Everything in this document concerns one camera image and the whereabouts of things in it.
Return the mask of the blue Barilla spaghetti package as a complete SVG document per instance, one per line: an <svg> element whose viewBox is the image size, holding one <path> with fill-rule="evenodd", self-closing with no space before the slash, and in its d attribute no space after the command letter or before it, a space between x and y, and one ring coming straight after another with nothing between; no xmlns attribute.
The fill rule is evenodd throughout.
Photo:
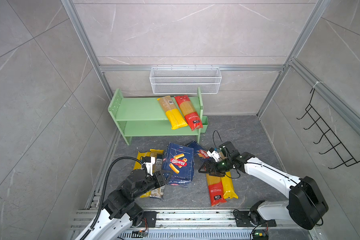
<svg viewBox="0 0 360 240"><path fill-rule="evenodd" d="M201 160L202 162L209 161L211 159L208 156L207 151L196 141L192 141L191 143L187 144L187 147L192 148L194 150L195 159Z"/></svg>

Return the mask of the blue Barilla pasta box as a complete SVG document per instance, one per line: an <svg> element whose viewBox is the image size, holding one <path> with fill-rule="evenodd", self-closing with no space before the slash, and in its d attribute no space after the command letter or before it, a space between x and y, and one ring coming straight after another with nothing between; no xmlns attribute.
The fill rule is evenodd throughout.
<svg viewBox="0 0 360 240"><path fill-rule="evenodd" d="M165 174L167 185L187 187L194 178L194 149L169 143L164 154L162 170L168 171Z"/></svg>

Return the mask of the red spaghetti package top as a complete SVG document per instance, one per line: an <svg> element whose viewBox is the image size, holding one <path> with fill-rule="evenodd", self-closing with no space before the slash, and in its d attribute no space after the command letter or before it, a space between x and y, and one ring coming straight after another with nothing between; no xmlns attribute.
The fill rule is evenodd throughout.
<svg viewBox="0 0 360 240"><path fill-rule="evenodd" d="M176 96L175 100L192 131L202 129L202 120L187 95Z"/></svg>

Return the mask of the yellow brown spaghetti package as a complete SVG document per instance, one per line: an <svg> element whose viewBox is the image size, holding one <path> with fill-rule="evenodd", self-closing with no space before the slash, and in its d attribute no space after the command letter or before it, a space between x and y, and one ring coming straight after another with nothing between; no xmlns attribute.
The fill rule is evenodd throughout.
<svg viewBox="0 0 360 240"><path fill-rule="evenodd" d="M177 130L188 126L182 114L180 113L179 109L175 105L175 102L173 101L172 97L170 96L161 97L158 98L157 101L159 102L160 106L165 112L166 117L168 118L171 124L172 130Z"/></svg>

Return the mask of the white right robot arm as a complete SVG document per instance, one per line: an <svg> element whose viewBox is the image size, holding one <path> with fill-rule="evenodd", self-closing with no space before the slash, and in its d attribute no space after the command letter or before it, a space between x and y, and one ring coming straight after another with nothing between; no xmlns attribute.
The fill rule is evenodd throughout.
<svg viewBox="0 0 360 240"><path fill-rule="evenodd" d="M258 226L270 220L294 221L303 229L311 230L324 223L329 206L316 181L308 176L300 178L278 170L248 152L239 153L231 142L208 150L207 159L199 173L224 177L230 170L256 177L282 193L287 200L259 201L250 208L249 219Z"/></svg>

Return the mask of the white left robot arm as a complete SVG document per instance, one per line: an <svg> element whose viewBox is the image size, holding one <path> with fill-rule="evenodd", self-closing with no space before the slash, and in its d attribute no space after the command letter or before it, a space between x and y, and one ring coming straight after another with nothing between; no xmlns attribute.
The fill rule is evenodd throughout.
<svg viewBox="0 0 360 240"><path fill-rule="evenodd" d="M141 169L133 170L99 206L97 215L77 239L115 240L128 228L137 227L143 219L144 210L136 204L135 199L166 185L171 176L171 172L163 170L153 174Z"/></svg>

